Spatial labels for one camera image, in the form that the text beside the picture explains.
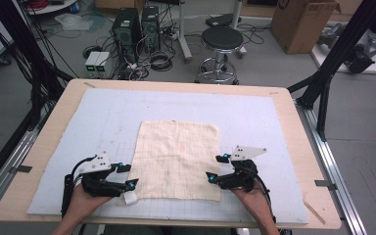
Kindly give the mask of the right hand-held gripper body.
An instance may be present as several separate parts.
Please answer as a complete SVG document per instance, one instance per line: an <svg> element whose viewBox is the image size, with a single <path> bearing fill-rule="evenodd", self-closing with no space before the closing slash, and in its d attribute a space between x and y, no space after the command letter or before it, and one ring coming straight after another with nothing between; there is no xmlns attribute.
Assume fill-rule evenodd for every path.
<svg viewBox="0 0 376 235"><path fill-rule="evenodd" d="M261 189L266 187L259 177L257 165L253 158L266 153L265 148L236 146L231 154L230 164L233 165L234 171L229 174L220 175L218 186L221 189L243 188L247 192L251 191L258 183Z"/></svg>

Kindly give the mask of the cream printed cloth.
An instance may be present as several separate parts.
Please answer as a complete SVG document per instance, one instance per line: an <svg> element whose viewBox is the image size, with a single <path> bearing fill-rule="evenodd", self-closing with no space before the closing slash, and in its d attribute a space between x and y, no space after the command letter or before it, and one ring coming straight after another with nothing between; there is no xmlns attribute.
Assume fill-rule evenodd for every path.
<svg viewBox="0 0 376 235"><path fill-rule="evenodd" d="M209 172L219 172L219 129L213 124L152 120L140 124L130 179L137 179L136 200L220 201Z"/></svg>

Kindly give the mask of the person's left hand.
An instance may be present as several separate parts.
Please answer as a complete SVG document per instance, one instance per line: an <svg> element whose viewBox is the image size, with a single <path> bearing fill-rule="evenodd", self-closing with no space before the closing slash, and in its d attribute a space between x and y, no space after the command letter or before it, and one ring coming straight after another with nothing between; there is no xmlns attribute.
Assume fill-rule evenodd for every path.
<svg viewBox="0 0 376 235"><path fill-rule="evenodd" d="M84 191L81 184L74 187L65 217L86 218L112 197L93 197Z"/></svg>

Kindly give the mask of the person's right hand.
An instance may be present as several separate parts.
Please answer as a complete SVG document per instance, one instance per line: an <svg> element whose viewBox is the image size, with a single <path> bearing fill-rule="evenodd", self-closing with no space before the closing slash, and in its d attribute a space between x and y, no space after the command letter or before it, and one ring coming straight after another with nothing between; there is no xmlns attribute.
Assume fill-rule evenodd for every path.
<svg viewBox="0 0 376 235"><path fill-rule="evenodd" d="M255 220L271 219L268 202L257 183L249 192L243 188L234 188L231 189L231 192L240 200Z"/></svg>

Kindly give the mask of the white power supply unit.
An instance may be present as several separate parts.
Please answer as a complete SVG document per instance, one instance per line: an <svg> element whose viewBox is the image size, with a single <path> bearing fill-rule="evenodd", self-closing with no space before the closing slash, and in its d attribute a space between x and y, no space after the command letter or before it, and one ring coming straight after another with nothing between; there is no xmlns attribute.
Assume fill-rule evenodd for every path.
<svg viewBox="0 0 376 235"><path fill-rule="evenodd" d="M95 63L96 74L100 78L106 78L111 71L111 58L109 52L100 52Z"/></svg>
<svg viewBox="0 0 376 235"><path fill-rule="evenodd" d="M98 61L100 53L99 52L91 52L85 62L86 70L89 73L92 73L96 70L96 64Z"/></svg>

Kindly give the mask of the black round stool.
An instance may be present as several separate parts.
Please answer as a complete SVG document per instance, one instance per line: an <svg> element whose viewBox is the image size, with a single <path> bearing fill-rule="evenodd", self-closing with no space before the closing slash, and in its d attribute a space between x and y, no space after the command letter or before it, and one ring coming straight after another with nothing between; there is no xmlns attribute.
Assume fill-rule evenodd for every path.
<svg viewBox="0 0 376 235"><path fill-rule="evenodd" d="M215 52L215 57L203 60L194 82L199 83L204 78L216 83L231 81L233 85L238 85L236 70L228 61L228 54L241 49L244 43L242 34L231 27L213 26L203 31L201 43L206 49Z"/></svg>

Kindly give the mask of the white metal desk leg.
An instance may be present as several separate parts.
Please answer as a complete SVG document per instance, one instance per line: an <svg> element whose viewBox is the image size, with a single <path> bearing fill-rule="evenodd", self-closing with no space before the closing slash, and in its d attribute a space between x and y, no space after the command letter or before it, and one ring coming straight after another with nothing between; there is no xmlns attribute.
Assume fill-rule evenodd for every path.
<svg viewBox="0 0 376 235"><path fill-rule="evenodd" d="M184 62L190 63L192 60L191 50L185 38L185 0L178 0L179 30L177 32L177 40L179 42Z"/></svg>
<svg viewBox="0 0 376 235"><path fill-rule="evenodd" d="M235 0L233 18L232 18L232 23L231 23L231 27L233 29L237 28L237 25L240 19L241 8L243 6L243 1L244 0ZM242 59L246 54L247 54L247 50L245 49L244 46L242 46L237 52L237 56L239 59Z"/></svg>

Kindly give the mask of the black computer tower green label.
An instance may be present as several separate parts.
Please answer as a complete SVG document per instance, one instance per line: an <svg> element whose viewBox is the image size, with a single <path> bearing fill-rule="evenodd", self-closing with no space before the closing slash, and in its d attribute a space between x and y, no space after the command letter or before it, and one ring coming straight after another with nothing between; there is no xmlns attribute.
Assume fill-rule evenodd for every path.
<svg viewBox="0 0 376 235"><path fill-rule="evenodd" d="M138 10L121 8L112 26L112 32L117 47L126 51L129 62L136 63L141 51L138 43L142 39Z"/></svg>

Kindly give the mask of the black flat stand base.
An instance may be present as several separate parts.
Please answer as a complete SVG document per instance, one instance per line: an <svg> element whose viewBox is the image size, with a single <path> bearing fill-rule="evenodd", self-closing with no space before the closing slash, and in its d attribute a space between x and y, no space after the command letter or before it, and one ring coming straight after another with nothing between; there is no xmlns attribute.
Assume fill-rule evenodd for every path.
<svg viewBox="0 0 376 235"><path fill-rule="evenodd" d="M232 14L224 14L217 17L209 17L206 19L206 24L208 26L232 26L233 15Z"/></svg>

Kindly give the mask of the large cardboard box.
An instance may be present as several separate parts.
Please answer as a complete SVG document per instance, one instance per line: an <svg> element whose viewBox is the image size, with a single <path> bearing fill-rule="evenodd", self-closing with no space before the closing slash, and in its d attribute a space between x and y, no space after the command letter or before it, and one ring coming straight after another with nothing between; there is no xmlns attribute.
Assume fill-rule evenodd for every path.
<svg viewBox="0 0 376 235"><path fill-rule="evenodd" d="M278 0L270 32L286 54L310 53L339 8L336 0Z"/></svg>

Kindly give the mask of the clear plastic bag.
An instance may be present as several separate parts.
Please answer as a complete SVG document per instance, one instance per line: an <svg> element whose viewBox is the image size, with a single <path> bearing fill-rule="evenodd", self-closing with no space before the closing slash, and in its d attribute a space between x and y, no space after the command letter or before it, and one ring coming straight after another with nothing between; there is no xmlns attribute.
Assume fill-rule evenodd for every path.
<svg viewBox="0 0 376 235"><path fill-rule="evenodd" d="M93 25L92 21L74 14L61 14L55 20L62 25L63 30L88 30Z"/></svg>

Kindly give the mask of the small cardboard box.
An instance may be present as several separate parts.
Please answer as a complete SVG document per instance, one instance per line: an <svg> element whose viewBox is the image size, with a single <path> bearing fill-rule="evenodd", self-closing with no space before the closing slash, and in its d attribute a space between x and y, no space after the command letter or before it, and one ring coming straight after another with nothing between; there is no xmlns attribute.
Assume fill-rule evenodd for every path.
<svg viewBox="0 0 376 235"><path fill-rule="evenodd" d="M136 8L141 10L146 0L94 0L94 2L99 9Z"/></svg>

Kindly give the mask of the round white table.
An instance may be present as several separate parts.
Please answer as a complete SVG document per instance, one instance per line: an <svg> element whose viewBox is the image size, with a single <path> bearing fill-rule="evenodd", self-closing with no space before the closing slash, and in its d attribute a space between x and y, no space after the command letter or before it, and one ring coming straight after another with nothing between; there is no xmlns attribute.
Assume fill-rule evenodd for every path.
<svg viewBox="0 0 376 235"><path fill-rule="evenodd" d="M22 6L36 15L60 11L76 3L77 0L22 0Z"/></svg>

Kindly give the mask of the aluminium rail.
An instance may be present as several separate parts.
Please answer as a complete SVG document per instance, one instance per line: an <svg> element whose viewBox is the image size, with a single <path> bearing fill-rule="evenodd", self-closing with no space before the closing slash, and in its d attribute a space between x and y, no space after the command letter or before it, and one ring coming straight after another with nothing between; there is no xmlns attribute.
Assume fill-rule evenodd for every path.
<svg viewBox="0 0 376 235"><path fill-rule="evenodd" d="M327 141L317 132L317 117L313 110L307 110L295 101L295 107L306 128L306 135L311 142L314 153L320 161L326 180L335 183L337 189L329 191L339 208L340 219L344 222L351 235L367 235L367 231L353 202L344 177L339 170Z"/></svg>
<svg viewBox="0 0 376 235"><path fill-rule="evenodd" d="M43 111L40 119L34 120L32 111L29 111L0 151L0 198L17 174L9 172L11 167L23 165L27 153L38 137L48 116L49 113Z"/></svg>

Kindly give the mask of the black frame post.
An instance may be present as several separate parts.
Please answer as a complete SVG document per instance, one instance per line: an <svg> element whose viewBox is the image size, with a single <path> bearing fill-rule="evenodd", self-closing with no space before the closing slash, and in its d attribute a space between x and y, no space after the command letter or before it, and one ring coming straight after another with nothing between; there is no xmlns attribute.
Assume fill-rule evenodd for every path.
<svg viewBox="0 0 376 235"><path fill-rule="evenodd" d="M298 98L297 102L306 110L312 110L314 102L320 99L315 130L323 142L326 141L325 123L331 81L338 68L350 55L351 49L375 20L376 0L362 0L320 68L308 78L288 87L290 93L305 88L304 94Z"/></svg>

